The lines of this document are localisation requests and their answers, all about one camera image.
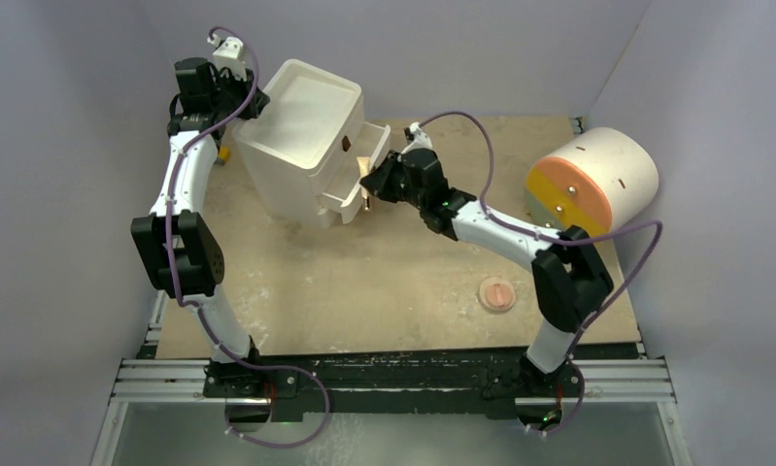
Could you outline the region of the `white drawer cabinet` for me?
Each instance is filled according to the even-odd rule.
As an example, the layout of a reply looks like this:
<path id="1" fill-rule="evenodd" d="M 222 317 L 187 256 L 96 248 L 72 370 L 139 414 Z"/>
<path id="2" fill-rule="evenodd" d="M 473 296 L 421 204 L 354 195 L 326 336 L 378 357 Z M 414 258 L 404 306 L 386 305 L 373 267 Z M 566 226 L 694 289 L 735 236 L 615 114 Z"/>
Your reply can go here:
<path id="1" fill-rule="evenodd" d="M 258 118 L 233 127 L 233 142 L 268 213 L 311 226 L 322 192 L 314 192 L 309 177 L 333 139 L 332 120 L 345 119 L 343 113 L 362 96 L 362 89 L 289 59 L 264 92 L 270 103 Z"/>

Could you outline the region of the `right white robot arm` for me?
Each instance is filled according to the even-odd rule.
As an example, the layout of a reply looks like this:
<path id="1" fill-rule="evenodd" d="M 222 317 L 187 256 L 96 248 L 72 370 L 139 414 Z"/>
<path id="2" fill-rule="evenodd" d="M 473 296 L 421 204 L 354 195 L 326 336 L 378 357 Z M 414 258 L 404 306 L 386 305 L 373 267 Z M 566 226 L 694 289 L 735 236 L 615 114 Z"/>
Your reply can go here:
<path id="1" fill-rule="evenodd" d="M 583 322 L 614 289 L 588 233 L 578 226 L 539 230 L 484 208 L 477 196 L 449 185 L 429 149 L 390 152 L 360 184 L 380 200 L 413 206 L 431 231 L 489 250 L 530 273 L 543 320 L 523 356 L 521 381 L 535 395 L 555 387 Z"/>

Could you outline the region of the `beige makeup tube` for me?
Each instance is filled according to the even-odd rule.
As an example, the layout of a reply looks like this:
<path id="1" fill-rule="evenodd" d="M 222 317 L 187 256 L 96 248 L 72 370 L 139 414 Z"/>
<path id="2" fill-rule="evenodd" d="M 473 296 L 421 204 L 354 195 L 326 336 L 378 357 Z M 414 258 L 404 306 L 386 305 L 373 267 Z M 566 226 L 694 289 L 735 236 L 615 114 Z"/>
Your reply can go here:
<path id="1" fill-rule="evenodd" d="M 358 157 L 356 159 L 358 171 L 359 171 L 359 189 L 360 194 L 362 197 L 362 210 L 364 212 L 370 212 L 372 209 L 371 206 L 371 196 L 369 191 L 364 187 L 362 184 L 363 179 L 368 176 L 371 173 L 371 166 L 370 166 L 370 158 L 369 157 Z"/>

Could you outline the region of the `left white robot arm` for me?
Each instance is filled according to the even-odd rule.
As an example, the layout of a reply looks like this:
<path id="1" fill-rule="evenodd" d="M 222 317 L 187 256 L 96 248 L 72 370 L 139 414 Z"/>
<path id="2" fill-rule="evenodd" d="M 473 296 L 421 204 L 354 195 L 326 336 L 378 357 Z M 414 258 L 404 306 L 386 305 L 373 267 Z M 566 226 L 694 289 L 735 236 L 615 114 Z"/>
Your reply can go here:
<path id="1" fill-rule="evenodd" d="M 225 126 L 256 117 L 253 74 L 234 77 L 203 57 L 174 65 L 178 93 L 167 124 L 169 161 L 156 201 L 136 217 L 131 237 L 152 286 L 195 316 L 211 347 L 210 373 L 230 368 L 227 383 L 252 397 L 265 384 L 258 349 L 222 287 L 225 256 L 201 211 Z"/>

